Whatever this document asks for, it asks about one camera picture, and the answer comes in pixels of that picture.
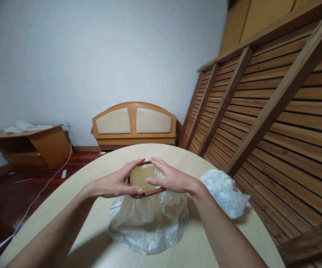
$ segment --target wooden nightstand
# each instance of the wooden nightstand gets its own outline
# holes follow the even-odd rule
[[[5,133],[0,131],[0,152],[14,166],[53,168],[69,157],[70,142],[62,125],[47,130]]]

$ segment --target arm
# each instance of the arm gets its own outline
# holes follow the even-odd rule
[[[30,241],[8,268],[60,267],[99,197],[142,194],[137,186],[124,183],[130,172],[145,159],[126,163],[120,170],[86,185],[72,201]]]
[[[148,178],[151,185],[177,193],[189,193],[196,204],[209,244],[220,267],[267,267],[242,232],[229,219],[206,186],[198,179],[152,157],[165,179]]]

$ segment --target forearm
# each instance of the forearm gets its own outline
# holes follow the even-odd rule
[[[70,251],[96,198],[83,188],[7,267],[60,267]]]
[[[190,194],[220,267],[267,267],[242,232],[197,181]]]

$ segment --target table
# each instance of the table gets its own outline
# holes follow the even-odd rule
[[[0,130],[0,152],[14,166],[54,168],[67,160],[70,153],[70,142],[61,126],[22,133]]]
[[[215,168],[191,152],[165,144],[138,144],[110,152],[76,172],[41,204],[3,252],[0,267],[6,266],[87,183],[118,170],[128,161],[143,157],[149,160],[151,156],[164,159],[196,178]],[[96,200],[62,267],[218,267],[191,199],[188,199],[190,222],[182,240],[151,256],[134,253],[108,237],[108,215],[113,200]],[[285,267],[265,226],[249,204],[235,223],[269,267]]]

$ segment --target beige cushioned panel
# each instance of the beige cushioned panel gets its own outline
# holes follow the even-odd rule
[[[123,108],[103,115],[96,120],[99,134],[131,133],[129,108]]]
[[[172,117],[155,110],[138,108],[136,133],[170,133]]]

